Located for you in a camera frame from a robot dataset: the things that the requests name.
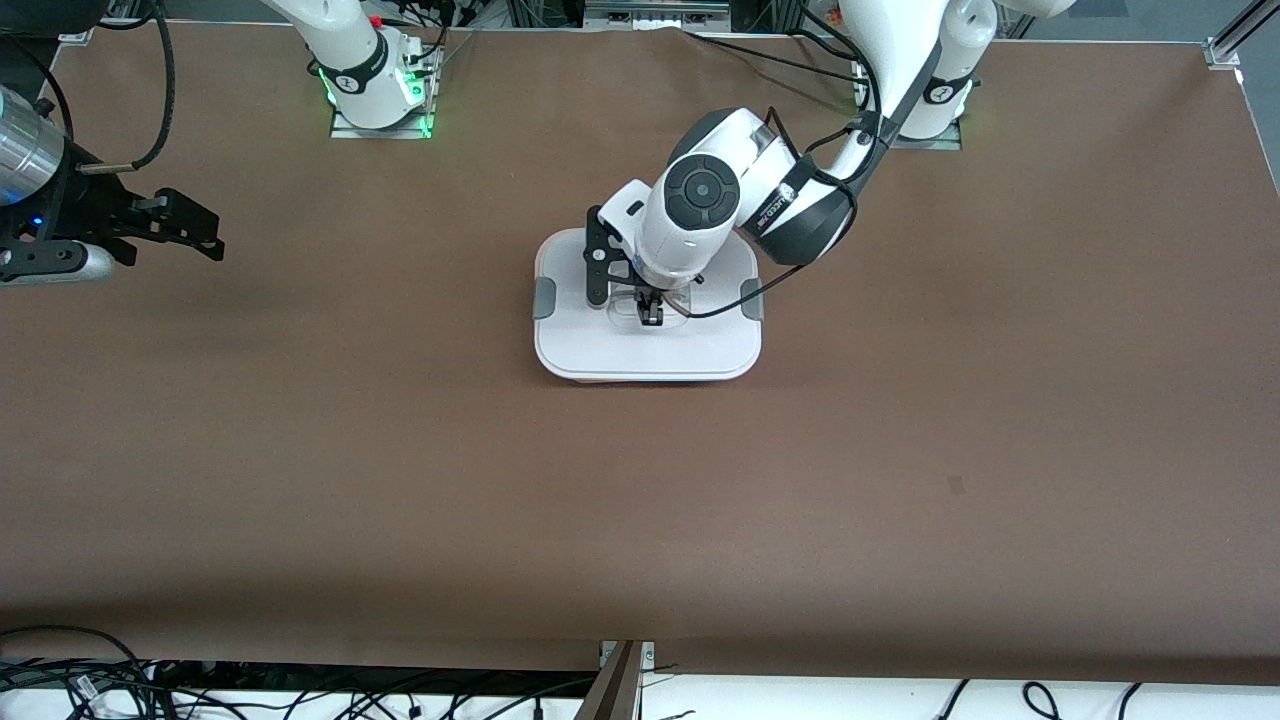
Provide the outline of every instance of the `black cable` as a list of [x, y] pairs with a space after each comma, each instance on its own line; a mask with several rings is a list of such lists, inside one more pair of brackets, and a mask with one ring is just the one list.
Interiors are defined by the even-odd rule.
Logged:
[[[41, 665], [20, 666], [13, 662], [0, 661], [0, 666], [10, 667], [10, 671], [19, 675], [28, 673], [35, 673], [40, 675], [40, 678], [28, 679], [19, 683], [13, 682], [12, 679], [6, 679], [9, 687], [3, 688], [3, 691], [40, 687], [49, 684], [50, 680], [56, 680], [58, 683], [61, 683], [63, 687], [67, 689], [68, 700], [70, 700], [72, 703], [72, 715], [68, 717], [90, 717], [90, 719], [96, 717], [91, 707], [93, 698], [92, 697], [86, 698], [84, 694], [79, 691], [78, 685], [70, 682], [72, 673], [64, 671], [59, 674], [54, 673], [51, 667], [60, 667], [63, 670], [76, 670], [76, 674], [82, 676], [86, 676], [90, 673], [106, 673], [106, 670], [113, 670], [115, 673], [119, 673], [120, 675], [129, 675], [129, 673], [125, 673], [125, 670], [133, 670], [133, 667], [119, 667], [113, 665], [102, 665], [99, 662], [86, 662], [76, 660], [52, 662], [45, 666]], [[101, 679], [108, 683], [104, 692], [116, 689], [116, 685], [122, 684], [124, 685], [141, 684], [141, 685], [154, 687], [150, 683], [133, 683], [124, 676], [116, 676], [111, 674]], [[151, 692], [138, 693], [131, 688], [128, 694], [133, 700], [133, 703], [138, 710], [138, 717], [145, 717], [151, 720], [156, 720], [160, 717], [177, 720], [177, 715], [173, 711], [172, 705], [164, 703], [160, 700], [161, 696], [159, 693], [151, 693]]]
[[453, 720], [453, 714], [457, 712], [463, 703], [475, 697], [475, 693], [467, 694], [468, 691], [474, 689], [476, 685], [481, 683], [497, 678], [500, 674], [502, 673], [497, 670], [489, 670], [488, 673], [483, 673], [466, 683], [461, 683], [457, 687], [457, 689], [453, 691], [453, 700], [449, 701], [449, 708], [444, 712], [444, 715], [440, 715], [440, 720]]
[[760, 53], [759, 50], [751, 50], [750, 47], [742, 47], [741, 45], [733, 45], [732, 42], [724, 42], [722, 40], [717, 40], [714, 37], [704, 37], [701, 35], [696, 35], [696, 33], [692, 33], [692, 32], [689, 32], [686, 35], [689, 35], [690, 37], [696, 37], [698, 40], [701, 40], [703, 42], [707, 42], [709, 45], [717, 45], [719, 47], [724, 47], [727, 50], [733, 50], [736, 53], [745, 53], [746, 55], [755, 55], [756, 58], [763, 58], [765, 60], [773, 60], [774, 63], [782, 63], [783, 65], [791, 65], [792, 68], [800, 68], [801, 70], [809, 70], [810, 73], [818, 73], [819, 76], [833, 77], [836, 79], [842, 79], [845, 82], [851, 82], [854, 85], [865, 85], [867, 83], [867, 81], [864, 81], [861, 78], [855, 78], [854, 76], [850, 76], [850, 74], [837, 73], [835, 70], [828, 70], [828, 69], [818, 68], [818, 67], [814, 67], [814, 65], [806, 65], [804, 63], [797, 63], [795, 60], [788, 60], [786, 58], [778, 58], [777, 55], [769, 55], [768, 53]]
[[[76, 662], [76, 661], [72, 661], [72, 662], [67, 664], [67, 666], [68, 666], [68, 669], [76, 669], [78, 671], [77, 674], [81, 674], [81, 675], [88, 675], [92, 671], [101, 671], [104, 669], [104, 667], [101, 667], [97, 664], [92, 664], [92, 662]], [[36, 671], [46, 674], [46, 675], [49, 675], [49, 676], [51, 676], [54, 679], [65, 679], [65, 675], [58, 675], [56, 673], [52, 673], [52, 671], [46, 670], [44, 667], [40, 667], [40, 666], [28, 667], [27, 670], [36, 670]], [[106, 676], [106, 678], [102, 678], [102, 679], [108, 683], [108, 688], [106, 688], [108, 691], [110, 691], [110, 689], [120, 689], [120, 688], [148, 691], [148, 693], [143, 694], [143, 698], [147, 698], [148, 696], [163, 698], [163, 697], [168, 697], [170, 693], [179, 693], [179, 694], [184, 694], [184, 696], [192, 696], [192, 697], [196, 698], [196, 702], [180, 703], [180, 705], [173, 705], [172, 701], [169, 703], [164, 703], [161, 701], [161, 705], [168, 705], [168, 707], [163, 711], [163, 714], [161, 715], [155, 715], [154, 711], [152, 711], [152, 715], [147, 715], [147, 717], [165, 717], [165, 719], [172, 717], [172, 719], [177, 720], [178, 719], [178, 715], [177, 715], [177, 708], [178, 707], [192, 707], [192, 712], [195, 712], [195, 710], [197, 710], [198, 707], [209, 706], [209, 707], [218, 707], [218, 708], [227, 710], [227, 711], [232, 712], [233, 715], [236, 715], [239, 720], [247, 720], [244, 717], [244, 714], [239, 712], [238, 708], [239, 707], [253, 707], [255, 706], [255, 703], [227, 702], [227, 701], [223, 701], [223, 700], [219, 700], [219, 698], [209, 697], [209, 693], [212, 692], [211, 689], [205, 689], [205, 691], [196, 692], [196, 691], [192, 691], [192, 689], [183, 689], [183, 688], [166, 688], [166, 687], [159, 685], [159, 684], [152, 683], [152, 682], [131, 680], [128, 678]], [[45, 679], [27, 680], [24, 683], [14, 684], [13, 687], [4, 688], [4, 689], [6, 689], [6, 691], [8, 689], [19, 689], [19, 688], [23, 688], [23, 687], [35, 687], [35, 685], [40, 685], [40, 684], [45, 684], [45, 683], [47, 683], [47, 680], [45, 680]]]
[[440, 26], [440, 35], [435, 36], [435, 42], [431, 44], [431, 49], [426, 51], [428, 55], [435, 53], [444, 45], [444, 38], [449, 35], [449, 26]]
[[[346, 680], [348, 678], [355, 678], [358, 673], [361, 673], [361, 670], [355, 670], [355, 671], [347, 673], [346, 675], [339, 675], [338, 679], [339, 680]], [[404, 685], [404, 683], [416, 682], [416, 680], [422, 679], [426, 675], [430, 675], [433, 673], [436, 673], [436, 670], [431, 670], [431, 671], [426, 671], [426, 673], [419, 673], [417, 675], [407, 678], [402, 683], [397, 683], [396, 685], [392, 687], [392, 689], [398, 689], [399, 687]], [[291, 702], [289, 705], [287, 705], [284, 707], [273, 708], [273, 710], [284, 710], [285, 711], [284, 712], [284, 717], [282, 717], [280, 720], [289, 720], [289, 717], [293, 716], [293, 712], [301, 705], [312, 702], [312, 701], [319, 700], [321, 697], [329, 697], [329, 696], [337, 694], [337, 693], [356, 692], [355, 688], [335, 688], [335, 689], [329, 689], [329, 691], [323, 691], [321, 692], [320, 688], [323, 688], [325, 684], [326, 684], [326, 680], [321, 679], [321, 682], [315, 688], [308, 689], [308, 691], [302, 691], [301, 693], [298, 693], [298, 697], [293, 698], [293, 702]], [[315, 697], [306, 697], [306, 696], [314, 694], [314, 693], [315, 693]]]
[[137, 160], [129, 163], [134, 170], [150, 165], [160, 156], [165, 142], [169, 141], [169, 129], [173, 127], [173, 106], [175, 97], [174, 83], [177, 81], [177, 68], [173, 58], [173, 38], [169, 37], [169, 23], [165, 20], [164, 0], [151, 0], [151, 14], [156, 20], [156, 29], [160, 31], [160, 46], [164, 50], [164, 115], [160, 119], [160, 132], [156, 133], [151, 150]]
[[[355, 715], [355, 716], [358, 717], [360, 715], [364, 715], [365, 712], [367, 712], [380, 698], [385, 698], [387, 696], [396, 694], [397, 692], [402, 692], [403, 689], [412, 687], [413, 683], [416, 683], [416, 682], [419, 682], [419, 680], [421, 680], [424, 678], [428, 678], [428, 676], [430, 676], [433, 674], [436, 674], [436, 673], [439, 673], [439, 670], [426, 670], [426, 671], [419, 673], [416, 675], [412, 675], [410, 678], [406, 678], [406, 679], [403, 679], [403, 680], [393, 684], [392, 687], [387, 688], [385, 691], [383, 691], [380, 693], [376, 693], [376, 694], [375, 693], [365, 693], [365, 698], [361, 700], [360, 703], [356, 703], [355, 701], [352, 702], [352, 706], [349, 708], [347, 708], [347, 714], [348, 714], [348, 716], [349, 715]], [[284, 720], [287, 720], [287, 719], [288, 719], [288, 715], [284, 716]]]
[[558, 684], [558, 685], [552, 685], [552, 687], [549, 687], [549, 688], [544, 688], [544, 689], [540, 689], [540, 691], [538, 691], [538, 692], [535, 692], [535, 693], [530, 693], [530, 694], [526, 694], [525, 697], [522, 697], [522, 698], [520, 698], [520, 700], [516, 700], [516, 701], [512, 701], [512, 702], [509, 702], [509, 703], [504, 705], [504, 706], [503, 706], [503, 707], [502, 707], [500, 710], [498, 710], [497, 712], [493, 712], [493, 714], [490, 714], [490, 715], [486, 715], [486, 716], [484, 717], [484, 720], [494, 720], [495, 717], [498, 717], [498, 716], [500, 716], [500, 715], [506, 714], [506, 712], [507, 712], [507, 711], [509, 711], [511, 708], [513, 708], [513, 707], [518, 707], [518, 706], [521, 706], [521, 705], [524, 705], [524, 703], [526, 703], [526, 702], [529, 702], [529, 701], [531, 701], [531, 700], [538, 700], [538, 698], [540, 698], [540, 697], [547, 697], [547, 696], [549, 696], [549, 694], [552, 694], [552, 693], [554, 693], [554, 692], [559, 692], [559, 691], [563, 691], [563, 689], [567, 689], [567, 688], [572, 688], [572, 687], [575, 687], [575, 685], [582, 685], [582, 684], [586, 684], [586, 683], [594, 683], [594, 682], [595, 682], [595, 676], [593, 675], [593, 676], [590, 676], [590, 678], [580, 678], [580, 679], [577, 679], [577, 680], [570, 680], [570, 682], [567, 682], [567, 683], [561, 683], [561, 684]]
[[[129, 647], [124, 644], [119, 638], [111, 635], [110, 633], [104, 633], [102, 630], [95, 630], [92, 628], [82, 628], [78, 625], [50, 624], [50, 625], [27, 625], [23, 628], [12, 628], [8, 630], [0, 630], [0, 638], [15, 634], [38, 633], [38, 632], [77, 633], [77, 634], [92, 635], [111, 643], [127, 659], [127, 670], [129, 670], [131, 673], [125, 674], [125, 676], [132, 675], [137, 680], [128, 680], [125, 678], [108, 678], [108, 680], [111, 684], [136, 687], [146, 691], [145, 693], [142, 693], [141, 698], [145, 701], [141, 705], [146, 707], [146, 712], [140, 714], [143, 717], [151, 720], [160, 717], [177, 720], [177, 711], [173, 707], [173, 697], [169, 694], [169, 689], [163, 688], [156, 683], [152, 683], [151, 679], [147, 678], [146, 669], [143, 667], [142, 661], [138, 659], [138, 656], [134, 655], [134, 652], [129, 650]], [[0, 661], [0, 665], [9, 665], [9, 664]], [[87, 666], [88, 669], [96, 671], [104, 670], [102, 664], [95, 664], [95, 662], [68, 661], [68, 662], [54, 664], [54, 666], [65, 666], [68, 669]], [[38, 665], [28, 667], [28, 670], [33, 669], [38, 669], [44, 674], [52, 674], [50, 670], [40, 667]], [[125, 670], [120, 667], [114, 667], [114, 669], [118, 671]]]
[[810, 142], [809, 147], [804, 149], [804, 154], [808, 155], [808, 154], [813, 152], [814, 150], [822, 147], [823, 145], [827, 145], [828, 142], [833, 142], [836, 140], [840, 140], [841, 137], [845, 137], [846, 135], [849, 135], [849, 132], [850, 131], [847, 128], [840, 128], [836, 132], [833, 132], [833, 133], [831, 133], [831, 135], [828, 135], [826, 137], [820, 137], [820, 138]]
[[854, 44], [852, 40], [849, 38], [849, 36], [831, 27], [831, 24], [828, 24], [827, 20], [819, 18], [813, 10], [810, 10], [809, 6], [803, 0], [799, 1], [797, 5], [800, 8], [800, 12], [804, 13], [805, 17], [813, 20], [813, 23], [817, 24], [819, 28], [822, 28], [824, 32], [831, 35], [837, 42], [844, 45], [849, 50], [847, 56], [851, 56], [867, 72], [867, 86], [870, 91], [870, 102], [874, 104], [876, 113], [879, 114], [879, 118], [876, 123], [876, 132], [873, 133], [873, 143], [870, 146], [870, 150], [867, 152], [867, 155], [863, 156], [861, 163], [859, 163], [858, 168], [849, 177], [841, 178], [844, 182], [854, 182], [870, 168], [872, 159], [876, 156], [874, 142], [882, 141], [883, 138], [882, 128], [884, 124], [884, 102], [881, 96], [879, 78], [876, 77], [876, 68], [873, 68], [870, 61], [867, 60], [867, 54], [863, 53], [863, 50], [858, 47], [858, 45]]
[[810, 41], [813, 41], [814, 45], [817, 45], [818, 47], [822, 47], [823, 50], [826, 50], [828, 55], [835, 55], [836, 58], [840, 58], [841, 60], [849, 60], [850, 63], [859, 61], [859, 59], [855, 58], [854, 55], [851, 55], [849, 53], [845, 53], [842, 50], [837, 50], [837, 49], [832, 47], [826, 40], [818, 37], [817, 35], [809, 32], [808, 29], [805, 29], [803, 27], [797, 27], [795, 29], [788, 29], [785, 35], [791, 36], [791, 37], [804, 37], [806, 40], [810, 40]]
[[[182, 693], [182, 694], [189, 694], [186, 691], [179, 691], [179, 689], [175, 689], [173, 692], [178, 692], [178, 693]], [[207, 694], [209, 693], [214, 693], [214, 692], [227, 692], [227, 691], [218, 691], [215, 688], [209, 688], [209, 689], [201, 691], [200, 694], [196, 696], [195, 701], [192, 701], [192, 702], [175, 702], [174, 707], [177, 707], [177, 708], [187, 708], [187, 707], [196, 707], [196, 708], [198, 708], [206, 701], [216, 700], [216, 698], [207, 698]], [[323, 700], [323, 698], [326, 698], [326, 697], [333, 696], [333, 694], [338, 694], [338, 693], [358, 693], [358, 692], [361, 692], [358, 688], [338, 688], [338, 689], [333, 689], [333, 691], [302, 691], [302, 693], [294, 701], [289, 702], [288, 705], [268, 705], [265, 702], [239, 702], [239, 701], [218, 701], [218, 702], [220, 702], [219, 707], [236, 707], [236, 708], [251, 708], [251, 710], [276, 710], [276, 711], [285, 710], [285, 711], [292, 711], [293, 708], [296, 708], [300, 705], [306, 705], [308, 702], [315, 702], [317, 700]]]
[[1134, 683], [1125, 689], [1123, 696], [1120, 696], [1120, 711], [1116, 712], [1116, 720], [1124, 720], [1124, 714], [1129, 710], [1129, 698], [1132, 698], [1133, 693], [1138, 692], [1138, 688], [1140, 687], [1142, 683]]
[[796, 265], [796, 266], [791, 268], [790, 270], [782, 273], [781, 275], [773, 278], [772, 281], [764, 283], [763, 286], [755, 288], [754, 291], [751, 291], [751, 292], [744, 295], [742, 297], [735, 300], [733, 302], [730, 302], [728, 305], [724, 305], [723, 307], [717, 307], [716, 310], [709, 310], [707, 313], [691, 313], [691, 311], [686, 313], [687, 307], [681, 307], [681, 306], [676, 305], [675, 302], [672, 302], [671, 300], [667, 300], [667, 304], [671, 305], [672, 307], [675, 307], [676, 313], [680, 313], [681, 315], [689, 318], [690, 320], [704, 320], [707, 318], [714, 318], [716, 315], [723, 315], [724, 313], [728, 313], [730, 310], [732, 310], [735, 307], [741, 307], [742, 305], [750, 302], [751, 300], [755, 300], [756, 297], [764, 295], [769, 290], [777, 287], [778, 283], [781, 283], [782, 281], [790, 278], [791, 275], [799, 273], [800, 270], [803, 270], [805, 268], [808, 268], [808, 265]]
[[417, 24], [422, 27], [429, 27], [426, 24], [428, 22], [430, 22], [435, 27], [444, 27], [444, 23], [436, 20], [435, 18], [422, 17], [422, 12], [415, 8], [412, 3], [403, 3], [403, 4], [397, 3], [397, 5], [399, 6], [401, 13], [408, 12], [408, 14], [413, 15], [417, 19]]
[[[1044, 700], [1048, 701], [1047, 711], [1032, 700], [1032, 691], [1039, 691], [1044, 696]], [[1048, 692], [1048, 688], [1041, 683], [1032, 680], [1023, 684], [1023, 702], [1032, 708], [1032, 712], [1044, 717], [1044, 720], [1062, 720], [1062, 716], [1057, 714], [1057, 701], [1053, 700], [1053, 693]]]
[[937, 720], [947, 720], [948, 717], [951, 717], [951, 711], [956, 708], [956, 701], [960, 700], [960, 693], [964, 692], [964, 688], [968, 684], [969, 679], [964, 679], [956, 683], [955, 689], [951, 691], [951, 697], [947, 698], [947, 706], [942, 708], [941, 714], [938, 714]]
[[782, 143], [787, 146], [787, 151], [791, 152], [791, 158], [799, 159], [800, 154], [796, 152], [796, 145], [795, 142], [791, 142], [791, 135], [787, 133], [786, 126], [782, 124], [782, 115], [778, 114], [778, 110], [773, 108], [773, 105], [769, 105], [769, 110], [764, 114], [764, 124], [769, 123], [773, 123], [773, 126], [778, 128], [778, 137], [781, 137]]

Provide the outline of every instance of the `metal base plate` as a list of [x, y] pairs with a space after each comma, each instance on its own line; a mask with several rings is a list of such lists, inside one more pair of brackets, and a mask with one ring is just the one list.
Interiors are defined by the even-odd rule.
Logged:
[[963, 150], [964, 146], [960, 142], [960, 123], [952, 120], [952, 123], [947, 126], [947, 129], [942, 131], [942, 135], [927, 140], [913, 140], [900, 135], [897, 136], [897, 140], [893, 141], [893, 147], [906, 147], [908, 150]]
[[[605, 309], [586, 304], [585, 246], [586, 233], [576, 228], [553, 234], [538, 251], [534, 347], [548, 370], [579, 382], [707, 382], [736, 378], [755, 364], [763, 297], [695, 320], [666, 307], [660, 327], [644, 327], [625, 287]], [[694, 313], [728, 305], [760, 282], [755, 255], [737, 234], [703, 277], [684, 299]]]
[[431, 137], [435, 131], [435, 99], [440, 91], [440, 65], [444, 60], [444, 49], [436, 47], [422, 59], [422, 69], [428, 70], [422, 77], [421, 87], [425, 100], [401, 122], [379, 129], [361, 128], [351, 124], [342, 113], [334, 110], [329, 122], [329, 137], [335, 138], [383, 138], [383, 140], [424, 140]]

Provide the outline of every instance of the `metal cylinder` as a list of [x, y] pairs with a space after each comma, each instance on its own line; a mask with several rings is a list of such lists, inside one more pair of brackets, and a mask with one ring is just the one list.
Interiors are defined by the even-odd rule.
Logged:
[[45, 187], [67, 147], [63, 132], [17, 92], [0, 86], [0, 205], [13, 205]]

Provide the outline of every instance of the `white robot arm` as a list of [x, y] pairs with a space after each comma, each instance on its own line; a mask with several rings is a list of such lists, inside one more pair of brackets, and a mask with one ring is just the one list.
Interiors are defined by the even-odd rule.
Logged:
[[384, 128], [426, 99], [422, 41], [375, 27], [360, 0], [262, 0], [298, 29], [334, 106], [351, 124]]
[[[934, 72], [945, 60], [940, 31], [947, 13], [991, 1], [840, 0], [852, 41], [850, 55], [865, 60], [872, 87], [867, 110], [846, 126], [845, 145], [831, 167], [817, 168], [750, 110], [718, 110], [677, 143], [652, 188], [632, 181], [602, 206], [599, 219], [618, 238], [640, 279], [657, 291], [696, 282], [735, 228], [781, 265], [818, 260], [849, 229], [858, 193], [936, 82]], [[1006, 4], [1050, 15], [1073, 3]]]

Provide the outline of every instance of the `black strap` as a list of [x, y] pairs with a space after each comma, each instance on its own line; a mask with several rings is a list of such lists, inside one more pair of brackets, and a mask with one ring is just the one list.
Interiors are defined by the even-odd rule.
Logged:
[[369, 81], [378, 77], [387, 67], [387, 58], [390, 55], [387, 46], [387, 37], [380, 32], [375, 32], [378, 36], [378, 47], [374, 49], [374, 54], [369, 56], [367, 60], [356, 65], [355, 68], [347, 68], [344, 70], [330, 68], [324, 63], [317, 61], [316, 65], [320, 67], [320, 72], [329, 81], [329, 86], [342, 92], [343, 95], [360, 95], [365, 91], [365, 86]]
[[818, 172], [817, 163], [812, 155], [805, 155], [796, 160], [796, 164], [782, 177], [782, 182], [773, 188], [773, 192], [764, 199], [755, 213], [742, 223], [742, 232], [751, 240], [764, 237], [773, 223], [787, 211], [787, 208], [800, 196], [800, 190], [809, 183]]

